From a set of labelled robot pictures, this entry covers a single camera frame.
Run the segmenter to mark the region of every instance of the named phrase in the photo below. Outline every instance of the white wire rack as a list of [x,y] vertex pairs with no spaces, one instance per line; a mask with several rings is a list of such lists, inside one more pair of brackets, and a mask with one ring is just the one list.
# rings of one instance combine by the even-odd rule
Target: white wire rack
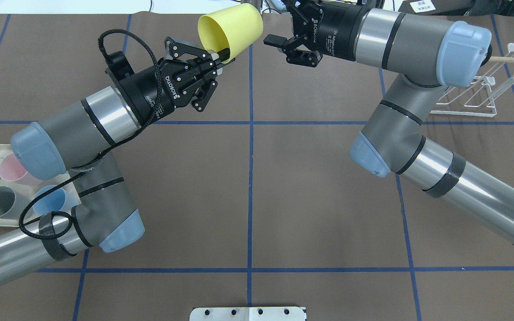
[[[514,57],[514,43],[507,45],[505,58]],[[475,76],[473,82],[466,88],[449,87],[437,102],[437,107],[431,114],[464,115],[479,117],[494,117],[497,115],[495,100],[514,85],[514,74],[496,85],[494,75],[503,67],[504,62],[496,62],[483,75]]]

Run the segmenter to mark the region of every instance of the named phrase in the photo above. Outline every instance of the gray cup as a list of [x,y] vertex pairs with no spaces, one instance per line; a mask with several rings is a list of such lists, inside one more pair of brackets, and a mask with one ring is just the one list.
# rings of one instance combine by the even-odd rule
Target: gray cup
[[11,187],[0,186],[0,219],[18,219],[29,201]]

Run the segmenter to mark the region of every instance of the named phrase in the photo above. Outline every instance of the light blue joint cap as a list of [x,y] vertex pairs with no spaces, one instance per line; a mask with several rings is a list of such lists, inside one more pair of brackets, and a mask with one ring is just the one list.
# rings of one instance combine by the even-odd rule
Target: light blue joint cap
[[140,213],[135,210],[116,230],[112,231],[99,246],[106,253],[114,252],[126,247],[144,235],[144,224],[140,218]]
[[477,74],[491,43],[491,31],[454,22],[437,55],[437,80],[444,86],[467,87]]
[[57,146],[37,122],[11,137],[13,153],[31,175],[46,181],[67,171]]
[[358,133],[358,137],[356,137],[348,154],[358,165],[378,177],[386,177],[390,173],[390,168],[384,162],[382,156],[362,132]]

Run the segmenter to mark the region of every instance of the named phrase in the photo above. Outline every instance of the pink cup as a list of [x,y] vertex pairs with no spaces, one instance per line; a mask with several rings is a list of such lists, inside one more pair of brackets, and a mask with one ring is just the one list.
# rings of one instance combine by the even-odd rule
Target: pink cup
[[0,177],[4,181],[23,185],[40,185],[43,183],[43,181],[31,175],[13,153],[7,155],[2,160],[0,164]]

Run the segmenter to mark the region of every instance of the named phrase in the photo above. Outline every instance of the black cable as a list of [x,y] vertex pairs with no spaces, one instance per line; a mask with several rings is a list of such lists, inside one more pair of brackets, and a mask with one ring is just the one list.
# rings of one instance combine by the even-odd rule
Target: black cable
[[[108,53],[106,53],[106,49],[104,48],[104,38],[106,38],[106,36],[108,36],[109,34],[115,34],[115,33],[121,33],[121,34],[126,34],[126,35],[130,36],[132,39],[136,40],[137,43],[142,45],[142,47],[144,47],[144,49],[148,52],[148,55],[152,59],[152,63],[153,63],[154,69],[155,69],[155,73],[154,74],[155,74],[156,82],[157,82],[156,100],[154,101],[153,105],[154,106],[158,106],[160,104],[160,99],[161,99],[161,94],[160,93],[163,91],[163,89],[162,89],[162,78],[160,76],[160,65],[158,64],[156,56],[153,54],[152,50],[148,47],[148,45],[142,39],[140,39],[137,35],[131,33],[130,31],[126,31],[126,30],[123,30],[123,29],[112,29],[112,30],[105,31],[104,33],[102,33],[100,35],[100,37],[98,37],[98,49],[100,50],[100,52],[102,52],[102,56],[104,56],[104,59],[106,59],[107,64],[112,63],[112,59],[110,59],[110,57],[108,56]],[[96,162],[100,158],[103,158],[104,155],[108,154],[108,152],[110,152],[114,148],[117,148],[118,146],[120,146],[122,144],[125,144],[127,142],[130,142],[131,140],[136,138],[138,135],[140,135],[142,132],[144,132],[144,130],[145,130],[145,128],[147,126],[149,126],[153,122],[154,115],[155,115],[155,113],[153,111],[151,111],[150,115],[148,117],[148,120],[144,123],[144,125],[139,130],[136,130],[136,132],[134,132],[134,134],[132,134],[128,138],[126,138],[124,140],[121,140],[120,142],[118,142],[118,143],[110,146],[109,148],[103,150],[98,155],[96,155],[96,157],[92,161],[88,162],[88,164]],[[86,164],[82,165],[82,166],[79,166],[79,167],[73,167],[73,169],[77,169],[77,168],[84,167],[84,166],[86,166]],[[29,225],[31,223],[39,221],[39,219],[41,219],[41,218],[35,218],[35,219],[25,223],[24,222],[25,217],[26,217],[27,212],[29,211],[29,209],[31,209],[31,207],[33,207],[33,205],[35,203],[37,203],[38,201],[40,201],[43,197],[45,197],[45,196],[49,195],[50,193],[60,189],[61,187],[64,187],[65,185],[71,183],[72,181],[75,181],[75,180],[79,179],[80,177],[84,176],[86,173],[87,173],[86,171],[80,172],[77,175],[74,175],[73,177],[68,179],[67,181],[63,181],[63,183],[57,185],[56,187],[51,188],[48,191],[45,191],[44,193],[42,193],[41,195],[39,195],[35,199],[33,199],[23,209],[23,211],[22,211],[22,213],[21,213],[21,215],[19,217],[19,229],[24,234],[30,236],[31,238],[40,239],[40,240],[58,239],[61,236],[65,235],[66,232],[68,232],[69,229],[73,226],[73,217],[71,215],[67,214],[67,213],[64,213],[64,212],[53,212],[53,215],[59,215],[59,216],[67,218],[69,223],[67,224],[67,227],[63,231],[61,231],[59,233],[51,234],[51,235],[45,235],[45,236],[32,233],[31,231],[27,230],[27,228],[25,227],[26,225]]]
[[271,4],[269,3],[269,0],[263,0],[263,2],[265,2],[265,4],[267,5],[267,8],[263,9],[263,4],[261,4],[261,9],[263,9],[263,11],[261,11],[261,14],[263,14],[263,12],[265,12],[265,10],[267,10],[268,8],[271,7]]
[[489,47],[487,48],[487,54],[485,55],[485,59],[483,59],[480,67],[483,67],[483,65],[485,65],[489,61],[489,59],[491,59],[492,54],[493,54],[493,47],[491,45],[489,45]]
[[514,5],[514,0],[511,0],[511,1],[507,2],[506,5],[507,5],[507,8],[506,8],[507,9],[507,13],[504,14],[504,16],[509,16],[510,11],[512,10],[513,5]]
[[21,215],[19,216],[19,229],[27,236],[30,236],[31,238],[39,239],[39,240],[53,240],[53,239],[58,239],[61,236],[65,235],[66,232],[68,232],[70,230],[70,228],[73,226],[73,217],[71,217],[69,214],[66,214],[64,212],[53,212],[54,215],[59,215],[59,216],[67,218],[69,223],[67,224],[67,227],[64,230],[62,230],[59,233],[52,234],[52,235],[43,236],[43,235],[35,234],[35,233],[32,233],[31,231],[27,230],[27,228],[25,227],[26,225],[29,225],[31,223],[39,221],[39,219],[41,219],[41,217],[37,217],[27,223],[25,223],[24,220],[25,220],[25,217],[26,217],[29,209],[31,209],[31,207],[33,207],[33,205],[35,205],[35,203],[37,203],[40,199],[42,199],[43,197],[49,195],[50,193],[58,190],[59,188],[69,184],[70,182],[75,181],[76,179],[83,176],[84,174],[86,174],[86,172],[78,173],[77,175],[70,177],[70,179],[63,181],[63,183],[51,188],[48,191],[45,191],[41,195],[37,196],[34,200],[32,200],[29,204],[27,204],[27,206],[23,209],[23,211],[21,212]]
[[265,10],[263,10],[261,13],[264,13],[266,12],[267,10],[269,10],[269,12],[271,12],[271,10],[273,10],[274,12],[277,12],[278,14],[283,14],[282,12],[280,12],[279,10],[275,9],[275,8],[265,8]]

